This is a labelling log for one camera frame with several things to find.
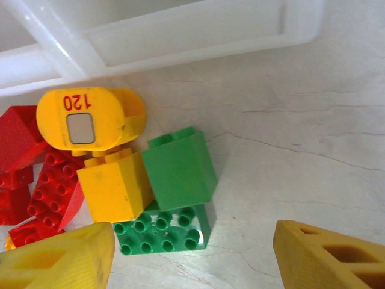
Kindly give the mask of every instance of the white marble surface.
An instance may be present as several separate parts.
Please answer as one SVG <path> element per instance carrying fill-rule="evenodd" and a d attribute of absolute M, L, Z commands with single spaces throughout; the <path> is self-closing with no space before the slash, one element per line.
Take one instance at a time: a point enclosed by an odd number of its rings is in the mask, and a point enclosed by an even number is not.
<path fill-rule="evenodd" d="M 220 177 L 207 250 L 117 252 L 109 288 L 283 288 L 279 219 L 385 244 L 384 1 L 330 1 L 321 37 L 306 45 L 79 85 L 137 91 L 149 112 L 142 148 L 202 129 Z M 2 98 L 0 113 L 42 93 Z M 89 221 L 83 207 L 69 228 Z"/>

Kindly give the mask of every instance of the yellow foam piece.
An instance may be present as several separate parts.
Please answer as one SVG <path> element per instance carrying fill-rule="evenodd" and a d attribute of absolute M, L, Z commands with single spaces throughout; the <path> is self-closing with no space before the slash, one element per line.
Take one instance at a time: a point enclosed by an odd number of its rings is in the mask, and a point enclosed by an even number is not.
<path fill-rule="evenodd" d="M 124 149 L 84 164 L 77 173 L 94 222 L 134 220 L 154 200 L 139 152 Z"/>
<path fill-rule="evenodd" d="M 288 220 L 273 245 L 286 289 L 385 288 L 385 246 Z"/>
<path fill-rule="evenodd" d="M 0 254 L 0 288 L 105 288 L 115 252 L 110 223 L 98 223 Z"/>
<path fill-rule="evenodd" d="M 137 138 L 146 126 L 146 108 L 128 89 L 58 89 L 43 95 L 36 118 L 51 146 L 84 155 Z"/>
<path fill-rule="evenodd" d="M 11 250 L 13 250 L 13 249 L 16 248 L 16 247 L 14 246 L 13 241 L 12 241 L 12 239 L 11 239 L 10 236 L 8 236 L 8 237 L 5 238 L 4 248 L 5 248 L 6 251 L 11 251 Z"/>

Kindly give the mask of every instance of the building block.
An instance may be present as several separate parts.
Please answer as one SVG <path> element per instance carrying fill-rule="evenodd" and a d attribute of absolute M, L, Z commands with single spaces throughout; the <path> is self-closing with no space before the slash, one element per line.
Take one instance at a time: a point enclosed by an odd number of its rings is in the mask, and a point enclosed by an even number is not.
<path fill-rule="evenodd" d="M 37 107 L 37 124 L 53 147 L 107 151 L 137 138 L 146 126 L 146 108 L 128 89 L 84 87 L 47 92 Z"/>
<path fill-rule="evenodd" d="M 0 190 L 0 225 L 13 226 L 29 218 L 31 200 L 28 186 L 15 190 Z"/>
<path fill-rule="evenodd" d="M 192 126 L 149 141 L 143 161 L 163 211 L 211 200 L 218 179 L 203 133 Z"/>
<path fill-rule="evenodd" d="M 42 171 L 39 174 L 36 189 L 28 206 L 30 216 L 41 219 L 48 228 L 63 227 L 63 216 L 74 216 L 79 207 L 70 207 L 75 186 L 78 183 L 76 171 L 84 167 L 84 162 L 79 157 L 71 156 L 70 152 L 58 151 L 51 148 L 47 153 Z"/>
<path fill-rule="evenodd" d="M 288 220 L 273 245 L 286 289 L 385 288 L 385 246 Z"/>
<path fill-rule="evenodd" d="M 10 237 L 10 236 L 6 237 L 6 238 L 5 238 L 4 249 L 5 249 L 6 251 L 10 251 L 10 250 L 13 250 L 13 249 L 15 249 L 15 248 L 16 248 L 16 247 L 14 246 L 11 237 Z"/>
<path fill-rule="evenodd" d="M 68 223 L 72 221 L 76 213 L 80 210 L 80 207 L 82 207 L 83 201 L 84 201 L 84 194 L 80 186 L 80 182 L 78 181 L 78 183 L 75 186 L 75 189 L 73 190 L 70 202 L 68 203 L 68 209 L 65 210 L 63 217 L 61 218 L 61 221 L 58 225 L 59 231 L 63 230 L 64 227 L 67 226 Z"/>
<path fill-rule="evenodd" d="M 203 204 L 160 211 L 156 202 L 131 222 L 114 224 L 124 255 L 205 249 L 211 228 Z"/>
<path fill-rule="evenodd" d="M 52 237 L 57 234 L 64 233 L 64 231 L 57 231 L 56 229 L 47 228 L 43 221 L 33 219 L 28 223 L 24 223 L 16 228 L 10 230 L 9 235 L 16 248 L 31 244 L 42 239 Z"/>
<path fill-rule="evenodd" d="M 32 166 L 0 174 L 0 189 L 6 188 L 15 190 L 32 182 L 34 182 L 34 171 Z"/>
<path fill-rule="evenodd" d="M 41 163 L 48 144 L 36 123 L 36 106 L 10 107 L 0 117 L 0 173 Z"/>
<path fill-rule="evenodd" d="M 78 176 L 94 222 L 134 220 L 154 200 L 139 152 L 124 149 L 84 163 Z"/>
<path fill-rule="evenodd" d="M 0 288 L 103 289 L 114 258 L 110 223 L 98 223 L 0 254 Z"/>

